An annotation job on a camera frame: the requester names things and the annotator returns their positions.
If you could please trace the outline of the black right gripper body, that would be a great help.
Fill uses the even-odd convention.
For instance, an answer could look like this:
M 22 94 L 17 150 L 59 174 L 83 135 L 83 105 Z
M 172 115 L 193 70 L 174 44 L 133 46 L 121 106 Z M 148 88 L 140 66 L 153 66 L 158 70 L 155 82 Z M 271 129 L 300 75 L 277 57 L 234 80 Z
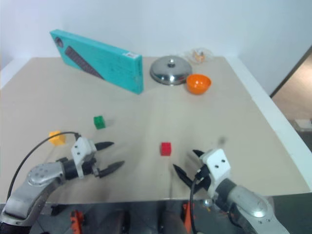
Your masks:
M 194 192 L 197 193 L 200 189 L 204 189 L 208 191 L 211 185 L 210 178 L 210 170 L 207 165 L 203 165 L 196 173 L 195 178 L 199 181 L 198 184 L 195 185 Z

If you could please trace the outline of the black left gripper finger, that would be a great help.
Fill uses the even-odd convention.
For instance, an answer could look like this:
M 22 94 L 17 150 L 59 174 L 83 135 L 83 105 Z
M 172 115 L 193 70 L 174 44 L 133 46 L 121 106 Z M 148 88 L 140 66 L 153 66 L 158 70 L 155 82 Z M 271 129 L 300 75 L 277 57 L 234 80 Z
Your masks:
M 119 169 L 122 165 L 124 165 L 125 161 L 118 161 L 113 164 L 110 164 L 107 168 L 99 171 L 98 177 L 103 178 L 105 176 L 110 175 L 111 173 L 115 172 L 117 169 Z
M 95 148 L 97 150 L 104 150 L 110 146 L 114 145 L 113 142 L 110 142 L 110 141 L 106 141 L 106 142 L 98 142 L 95 144 Z

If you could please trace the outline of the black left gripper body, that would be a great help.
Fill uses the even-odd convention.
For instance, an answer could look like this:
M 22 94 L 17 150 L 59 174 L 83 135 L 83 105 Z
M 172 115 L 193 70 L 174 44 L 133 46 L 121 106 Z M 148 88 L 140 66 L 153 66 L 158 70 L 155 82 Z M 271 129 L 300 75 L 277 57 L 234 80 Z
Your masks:
M 83 162 L 82 171 L 84 176 L 93 174 L 95 177 L 99 177 L 100 170 L 96 166 L 96 162 L 95 157 L 88 158 Z

